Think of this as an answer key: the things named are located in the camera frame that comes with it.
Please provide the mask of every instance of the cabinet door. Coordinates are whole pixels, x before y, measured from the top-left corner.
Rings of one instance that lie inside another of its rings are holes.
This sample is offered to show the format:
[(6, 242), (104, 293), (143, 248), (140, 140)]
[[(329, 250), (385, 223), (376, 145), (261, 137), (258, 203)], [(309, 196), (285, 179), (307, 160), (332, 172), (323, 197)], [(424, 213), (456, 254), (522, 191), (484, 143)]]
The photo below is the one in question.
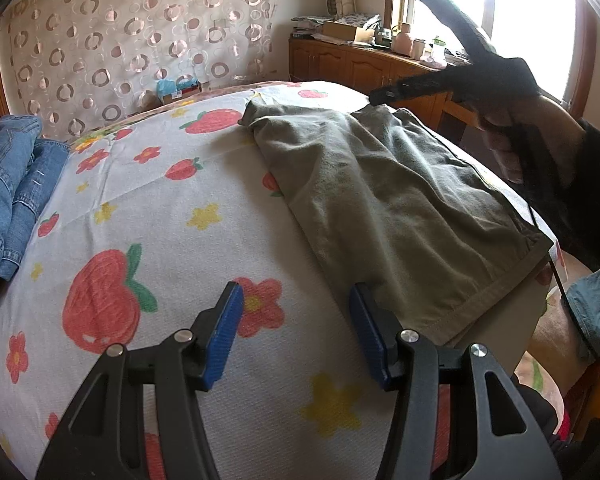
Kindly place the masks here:
[(310, 81), (313, 78), (313, 55), (313, 41), (289, 41), (289, 75), (300, 81)]
[[(395, 83), (398, 79), (405, 77), (411, 77), (414, 75), (420, 75), (425, 73), (427, 70), (415, 66), (409, 62), (396, 61), (392, 63), (391, 70), (391, 83)], [(398, 101), (391, 103), (394, 108), (408, 108), (417, 118), (419, 118), (429, 128), (436, 128), (437, 124), (432, 124), (432, 114), (434, 111), (434, 104), (436, 103), (435, 95), (427, 95), (423, 97), (416, 97), (415, 99), (408, 99), (405, 101)]]
[(346, 53), (336, 46), (316, 42), (314, 44), (313, 79), (333, 83), (346, 82)]
[(391, 62), (365, 52), (347, 54), (347, 86), (369, 95), (389, 82)]

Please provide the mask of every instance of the wooden cabinet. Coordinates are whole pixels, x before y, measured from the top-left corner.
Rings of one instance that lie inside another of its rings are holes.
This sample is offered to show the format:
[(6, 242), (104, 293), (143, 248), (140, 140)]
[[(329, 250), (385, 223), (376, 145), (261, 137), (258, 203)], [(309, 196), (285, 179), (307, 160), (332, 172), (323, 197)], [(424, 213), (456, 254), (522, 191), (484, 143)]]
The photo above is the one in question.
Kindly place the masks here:
[[(391, 63), (389, 84), (396, 82), (398, 79), (404, 79), (406, 77), (424, 73), (427, 73), (427, 70), (424, 67), (394, 61)], [(392, 106), (394, 108), (408, 108), (426, 125), (431, 123), (438, 124), (440, 122), (440, 116), (442, 115), (445, 100), (446, 94), (443, 93), (435, 96), (422, 96), (416, 97), (415, 99), (398, 101), (392, 103)]]
[(340, 50), (337, 46), (316, 41), (312, 60), (314, 70), (312, 79), (345, 85), (347, 83), (346, 57), (346, 52)]
[[(289, 40), (289, 74), (292, 81), (331, 81), (368, 95), (400, 78), (429, 72), (414, 60), (395, 54), (314, 40)], [(450, 95), (423, 96), (392, 103), (408, 108), (429, 128), (436, 129)]]
[(289, 74), (300, 81), (315, 80), (312, 70), (314, 41), (289, 42)]
[(347, 53), (347, 86), (368, 95), (389, 83), (391, 62), (368, 56), (366, 52)]

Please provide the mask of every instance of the metal screw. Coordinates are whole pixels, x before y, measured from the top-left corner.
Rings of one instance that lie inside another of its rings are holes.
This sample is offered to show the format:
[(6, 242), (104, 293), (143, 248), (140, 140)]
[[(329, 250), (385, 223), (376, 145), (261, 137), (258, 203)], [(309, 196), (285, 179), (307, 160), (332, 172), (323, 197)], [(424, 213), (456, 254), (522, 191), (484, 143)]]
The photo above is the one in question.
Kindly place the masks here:
[(191, 332), (191, 330), (178, 330), (174, 335), (173, 338), (178, 342), (178, 343), (186, 343), (189, 342), (193, 339), (193, 333)]
[(107, 348), (107, 355), (109, 357), (119, 357), (122, 355), (122, 352), (125, 351), (125, 348), (120, 343), (115, 343)]
[(418, 339), (420, 339), (420, 335), (415, 330), (408, 328), (407, 330), (400, 332), (400, 339), (402, 339), (405, 343), (415, 343)]
[(487, 347), (480, 343), (474, 343), (471, 345), (471, 353), (476, 357), (484, 357), (489, 353)]

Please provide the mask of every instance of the human hand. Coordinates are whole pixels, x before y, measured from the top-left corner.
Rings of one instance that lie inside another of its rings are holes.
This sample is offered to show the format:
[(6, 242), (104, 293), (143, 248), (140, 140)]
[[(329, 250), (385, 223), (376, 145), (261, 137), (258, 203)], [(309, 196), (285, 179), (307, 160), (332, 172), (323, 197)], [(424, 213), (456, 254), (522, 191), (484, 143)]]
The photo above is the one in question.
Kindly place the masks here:
[(512, 151), (507, 136), (498, 131), (512, 123), (536, 126), (553, 157), (560, 184), (567, 188), (574, 178), (575, 159), (584, 140), (585, 131), (558, 104), (544, 96), (513, 101), (506, 107), (473, 103), (480, 117), (482, 138), (493, 152), (504, 177), (522, 184), (523, 175), (518, 155)]

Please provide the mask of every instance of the blue jeans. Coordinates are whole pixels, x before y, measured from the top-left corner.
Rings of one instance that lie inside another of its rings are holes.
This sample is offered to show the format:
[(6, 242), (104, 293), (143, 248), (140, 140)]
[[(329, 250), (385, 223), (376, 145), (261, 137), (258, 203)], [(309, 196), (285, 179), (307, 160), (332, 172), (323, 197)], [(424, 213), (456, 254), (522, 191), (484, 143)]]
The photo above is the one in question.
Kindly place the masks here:
[(69, 147), (37, 139), (34, 116), (0, 118), (0, 278), (18, 269), (33, 226), (56, 186)]

